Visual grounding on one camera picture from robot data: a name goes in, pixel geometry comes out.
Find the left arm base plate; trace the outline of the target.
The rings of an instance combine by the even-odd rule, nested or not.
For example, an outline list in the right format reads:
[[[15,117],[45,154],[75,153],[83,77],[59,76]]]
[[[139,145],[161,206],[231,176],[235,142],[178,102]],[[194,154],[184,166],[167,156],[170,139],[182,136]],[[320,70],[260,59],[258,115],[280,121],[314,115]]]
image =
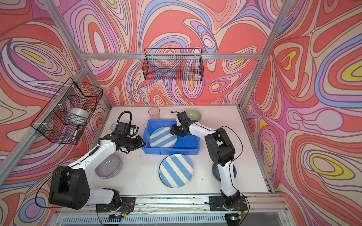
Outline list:
[[[135,197],[120,197],[116,198],[110,204],[96,205],[97,213],[123,213],[129,214],[134,211]]]

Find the large blue striped plate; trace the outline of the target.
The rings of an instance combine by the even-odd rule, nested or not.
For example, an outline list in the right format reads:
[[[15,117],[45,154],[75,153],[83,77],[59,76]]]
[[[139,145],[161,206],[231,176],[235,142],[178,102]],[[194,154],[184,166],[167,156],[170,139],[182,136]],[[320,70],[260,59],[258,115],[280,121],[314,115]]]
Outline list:
[[[193,163],[183,154],[172,154],[161,162],[158,174],[165,186],[180,188],[192,180],[194,174]]]

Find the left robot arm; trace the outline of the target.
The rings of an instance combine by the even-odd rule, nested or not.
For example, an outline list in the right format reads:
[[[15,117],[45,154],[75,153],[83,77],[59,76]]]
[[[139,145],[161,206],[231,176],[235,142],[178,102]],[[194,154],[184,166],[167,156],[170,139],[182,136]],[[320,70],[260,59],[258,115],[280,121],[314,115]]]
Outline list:
[[[112,188],[91,188],[88,177],[117,151],[130,153],[146,146],[141,136],[124,137],[108,134],[86,155],[68,166],[57,167],[52,174],[49,203],[79,210],[84,206],[103,205],[117,211],[122,201],[119,191]]]

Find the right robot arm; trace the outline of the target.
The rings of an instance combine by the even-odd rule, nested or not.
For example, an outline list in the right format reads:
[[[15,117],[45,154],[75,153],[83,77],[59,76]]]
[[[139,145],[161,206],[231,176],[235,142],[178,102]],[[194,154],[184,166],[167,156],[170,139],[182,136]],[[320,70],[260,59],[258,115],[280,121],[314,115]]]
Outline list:
[[[170,133],[179,137],[196,136],[206,143],[209,156],[217,166],[221,181],[221,199],[223,205],[230,209],[239,201],[240,192],[235,186],[234,165],[235,148],[223,128],[211,129],[196,120],[191,120],[187,113],[177,112],[177,124]]]

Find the small blue striped plate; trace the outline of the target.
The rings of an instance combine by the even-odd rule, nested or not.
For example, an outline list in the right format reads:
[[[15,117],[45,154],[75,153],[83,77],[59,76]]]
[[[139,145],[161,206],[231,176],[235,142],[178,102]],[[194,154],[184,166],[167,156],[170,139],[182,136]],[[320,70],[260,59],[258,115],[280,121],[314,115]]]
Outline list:
[[[170,134],[171,127],[156,129],[149,139],[152,148],[173,148],[177,142],[177,136]]]

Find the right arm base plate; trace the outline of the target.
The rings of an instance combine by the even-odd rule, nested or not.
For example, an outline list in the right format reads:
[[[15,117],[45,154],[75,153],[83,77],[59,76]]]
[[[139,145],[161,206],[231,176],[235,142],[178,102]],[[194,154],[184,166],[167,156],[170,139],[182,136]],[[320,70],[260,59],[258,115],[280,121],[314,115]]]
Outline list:
[[[240,211],[248,210],[248,202],[245,197],[239,196],[230,201],[221,196],[210,196],[208,202],[205,204],[210,206],[211,211]]]

